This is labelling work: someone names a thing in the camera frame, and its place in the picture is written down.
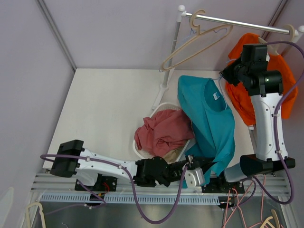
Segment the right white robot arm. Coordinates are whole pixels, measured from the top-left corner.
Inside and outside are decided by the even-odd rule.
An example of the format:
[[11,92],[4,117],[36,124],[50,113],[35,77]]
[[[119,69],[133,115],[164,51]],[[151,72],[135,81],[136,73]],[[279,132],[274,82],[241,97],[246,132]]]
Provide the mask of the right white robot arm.
[[233,86],[242,83],[250,96],[256,120],[257,144],[254,154],[242,155],[238,164],[226,168],[216,186],[227,192],[233,182],[257,174],[268,174],[295,167],[295,159],[288,156],[285,148],[281,103],[283,78],[279,71],[269,71],[267,46],[246,44],[241,56],[220,72]]

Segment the beige t shirt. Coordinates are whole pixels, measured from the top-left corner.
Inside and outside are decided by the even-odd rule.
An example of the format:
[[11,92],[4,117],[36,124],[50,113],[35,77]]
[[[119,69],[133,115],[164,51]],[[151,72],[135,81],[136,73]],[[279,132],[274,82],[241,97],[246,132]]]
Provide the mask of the beige t shirt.
[[178,148],[176,150],[172,150],[163,156],[163,159],[167,163],[173,163],[178,161],[183,154],[183,148]]

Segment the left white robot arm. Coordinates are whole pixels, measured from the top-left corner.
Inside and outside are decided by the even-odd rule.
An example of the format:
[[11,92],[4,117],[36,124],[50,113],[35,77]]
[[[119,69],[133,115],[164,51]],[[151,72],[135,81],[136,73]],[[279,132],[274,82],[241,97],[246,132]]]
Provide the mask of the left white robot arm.
[[81,140],[60,144],[50,173],[63,178],[76,177],[91,190],[102,186],[99,175],[133,181],[140,187],[170,186],[185,178],[189,187],[206,182],[205,173],[214,164],[211,158],[186,156],[185,160],[168,164],[161,157],[124,161],[98,155],[83,147]]

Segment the light blue wire hanger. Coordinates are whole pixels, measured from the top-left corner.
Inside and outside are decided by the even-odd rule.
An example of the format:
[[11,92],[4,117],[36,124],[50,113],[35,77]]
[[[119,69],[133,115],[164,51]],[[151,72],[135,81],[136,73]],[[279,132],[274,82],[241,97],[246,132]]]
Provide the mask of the light blue wire hanger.
[[[213,29],[212,31],[214,32],[214,33],[218,33],[218,32],[220,32],[220,31],[222,31],[222,30],[225,30],[225,31],[227,31],[228,29],[226,28],[226,27],[224,27],[224,28],[218,28],[218,29]],[[189,41],[191,38],[193,38],[195,35],[197,34],[197,32],[196,31],[194,31],[194,29],[190,29],[190,32],[189,32],[189,35],[186,37],[186,38],[184,38],[181,42],[180,42],[180,45],[182,45],[182,44],[184,44],[184,43],[186,43],[187,41]]]
[[[229,66],[229,65],[232,64],[235,60],[236,60],[236,58],[229,59],[229,60],[226,62],[226,65]],[[224,77],[223,77],[221,74],[219,74],[219,76],[218,76],[217,78],[213,79],[213,81],[217,82],[218,87],[219,87],[219,91],[220,91],[221,95],[224,97],[224,96],[225,96],[225,93],[224,93],[225,79],[224,79]]]

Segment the beige plastic hanger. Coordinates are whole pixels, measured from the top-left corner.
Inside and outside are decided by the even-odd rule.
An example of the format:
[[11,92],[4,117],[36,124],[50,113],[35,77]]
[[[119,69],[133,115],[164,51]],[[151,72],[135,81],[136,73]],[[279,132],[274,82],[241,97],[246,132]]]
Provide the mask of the beige plastic hanger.
[[[204,16],[206,14],[206,11],[204,9],[200,9],[192,14],[192,16],[189,19],[189,25],[190,28],[195,31],[194,35],[190,37],[187,41],[185,41],[179,48],[174,50],[161,64],[160,70],[163,72],[167,72],[185,62],[188,60],[196,57],[200,53],[204,52],[205,50],[209,49],[210,47],[216,45],[223,39],[225,39],[227,36],[230,35],[231,31],[233,30],[234,26],[229,24],[223,24],[220,26],[215,26],[213,28],[203,30],[201,29],[200,24],[195,24],[195,18],[197,16]],[[194,53],[191,55],[188,55],[187,57],[184,57],[179,62],[174,63],[173,60],[182,52],[186,51],[189,47],[193,46],[194,44],[198,44],[199,41],[203,41],[206,38],[215,38],[211,41],[207,41],[207,44],[205,44],[202,48],[195,47]]]

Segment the pink t shirt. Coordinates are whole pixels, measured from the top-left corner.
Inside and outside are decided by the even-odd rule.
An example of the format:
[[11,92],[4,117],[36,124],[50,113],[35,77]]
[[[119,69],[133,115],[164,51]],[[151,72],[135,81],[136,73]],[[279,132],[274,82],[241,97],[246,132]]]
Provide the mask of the pink t shirt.
[[143,118],[143,126],[134,133],[139,150],[163,157],[170,151],[183,147],[194,138],[190,118],[183,110],[166,109],[153,117]]

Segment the teal t shirt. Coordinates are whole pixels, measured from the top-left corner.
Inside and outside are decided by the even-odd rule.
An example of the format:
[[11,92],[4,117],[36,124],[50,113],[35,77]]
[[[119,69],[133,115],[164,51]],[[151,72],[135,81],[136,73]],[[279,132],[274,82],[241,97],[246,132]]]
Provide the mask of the teal t shirt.
[[180,76],[177,97],[191,120],[196,141],[185,155],[212,159],[212,166],[204,171],[205,184],[209,184],[211,174],[219,176],[234,157],[232,110],[211,78]]

